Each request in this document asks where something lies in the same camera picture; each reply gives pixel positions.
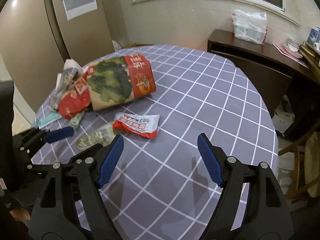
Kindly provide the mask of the person's left hand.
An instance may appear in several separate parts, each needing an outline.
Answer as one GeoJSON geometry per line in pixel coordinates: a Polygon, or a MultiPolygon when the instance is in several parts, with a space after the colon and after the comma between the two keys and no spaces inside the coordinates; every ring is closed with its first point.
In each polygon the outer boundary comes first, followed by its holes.
{"type": "Polygon", "coordinates": [[[30,213],[22,207],[17,207],[11,210],[10,214],[16,221],[31,220],[30,213]]]}

